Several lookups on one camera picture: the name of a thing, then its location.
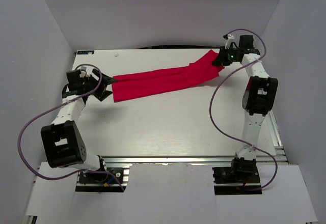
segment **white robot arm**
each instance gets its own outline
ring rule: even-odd
[[[93,69],[92,72],[99,77],[96,69]],[[68,84],[63,89],[62,102],[68,102],[68,104],[60,109],[57,117],[49,126],[44,126],[41,129],[48,164],[52,168],[72,167],[80,170],[106,171],[105,162],[100,156],[87,154],[76,123],[86,105],[88,96],[93,95],[99,101],[103,101],[112,94],[111,91],[106,91],[107,85],[117,80],[102,74],[101,83],[95,92],[70,102],[77,96],[94,90],[98,85],[98,80],[92,75],[87,75],[84,67],[66,74]]]
[[[229,66],[233,62],[240,62],[243,66],[260,58],[259,50],[254,48],[253,36],[240,36],[239,46],[234,42],[233,35],[225,35],[227,40],[225,46],[220,48],[216,60],[212,63],[216,66]],[[246,66],[249,82],[242,99],[244,109],[244,127],[242,140],[252,144],[243,144],[235,153],[232,160],[231,177],[234,179],[247,179],[257,172],[256,149],[261,125],[272,109],[278,80],[270,77],[262,66],[256,62]]]

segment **red cloth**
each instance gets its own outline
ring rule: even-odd
[[[188,66],[114,76],[115,102],[191,88],[219,76],[224,67],[212,66],[218,53],[210,50]]]

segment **white panel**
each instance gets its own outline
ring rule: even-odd
[[[18,156],[18,134],[33,116],[60,103],[73,52],[44,0],[0,0],[0,51],[0,222],[20,223],[34,176]],[[51,119],[36,121],[22,138],[33,167],[44,159],[40,129]]]
[[[279,0],[45,0],[74,50],[219,45],[245,27],[262,33]]]
[[[279,166],[275,181],[263,194],[220,196],[214,196],[212,172],[208,165],[188,166],[191,168],[190,172],[178,164],[172,167],[158,164],[137,167],[138,169],[130,170],[130,174],[133,174],[133,170],[136,171],[134,180],[130,177],[125,193],[76,192],[69,216],[57,214],[49,217],[44,213],[38,216],[37,224],[125,224],[138,223],[137,220],[140,219],[143,221],[141,223],[161,223],[160,221],[168,219],[165,223],[184,223],[183,220],[188,220],[187,223],[218,224],[298,224],[316,221],[305,182],[297,165]],[[258,170],[261,182],[265,184],[273,175],[274,166],[259,165]],[[140,197],[139,194],[144,192],[145,196]],[[160,204],[168,198],[174,200],[161,206]],[[62,196],[57,205],[64,203],[66,199]],[[150,199],[152,205],[146,209]],[[214,207],[217,213],[215,221],[211,220],[211,207]],[[189,220],[193,214],[198,216]]]
[[[318,220],[326,222],[326,0],[281,0],[263,38],[264,66],[279,79],[274,113],[289,159],[300,165]]]
[[[47,162],[42,162],[39,173],[47,177],[60,177],[76,169],[51,168]],[[47,181],[36,178],[35,185],[26,209],[26,215],[57,215],[68,214],[71,206],[78,173],[56,181]]]

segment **white wall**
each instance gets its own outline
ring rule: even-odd
[[[298,163],[326,223],[326,0],[281,0],[264,31],[264,65],[279,79],[274,112],[285,152]]]
[[[262,34],[279,0],[45,0],[74,50],[219,45],[229,30]]]
[[[21,223],[34,180],[17,152],[29,119],[60,102],[73,52],[44,0],[0,0],[0,222]],[[33,167],[44,159],[40,129],[31,125],[23,151]]]

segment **white table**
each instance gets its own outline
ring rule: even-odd
[[[73,66],[89,63],[104,74],[114,76],[186,66],[208,51],[95,50],[94,54],[76,55]],[[213,127],[208,106],[216,85],[240,65],[234,63],[221,71],[220,77],[181,91],[118,103],[113,102],[112,95],[103,102],[90,97],[77,124],[88,152],[102,156],[233,157],[240,143],[226,138]],[[241,102],[247,83],[246,72],[239,71],[225,82],[214,101],[215,121],[236,137],[242,134],[244,111]],[[258,142],[260,148],[276,155],[277,142],[273,133],[265,121]]]

